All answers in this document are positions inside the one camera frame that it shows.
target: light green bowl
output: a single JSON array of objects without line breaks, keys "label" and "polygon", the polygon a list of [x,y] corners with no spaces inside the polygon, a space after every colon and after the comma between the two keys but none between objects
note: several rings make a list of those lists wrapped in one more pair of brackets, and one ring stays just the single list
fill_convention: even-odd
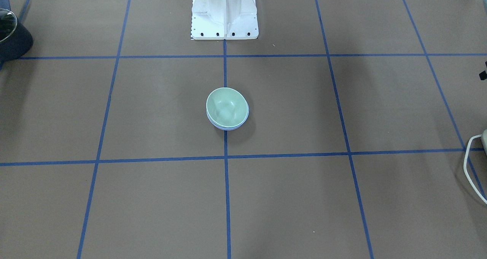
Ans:
[{"label": "light green bowl", "polygon": [[248,117],[248,104],[244,96],[232,88],[218,88],[207,99],[207,115],[215,126],[235,128]]}]

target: gray floor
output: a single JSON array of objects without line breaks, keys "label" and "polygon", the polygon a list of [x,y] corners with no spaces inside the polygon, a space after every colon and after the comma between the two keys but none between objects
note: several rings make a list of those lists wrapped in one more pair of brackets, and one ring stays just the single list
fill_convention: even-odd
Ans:
[{"label": "gray floor", "polygon": [[487,257],[482,0],[257,0],[228,42],[189,39],[191,0],[11,2],[1,258]]}]

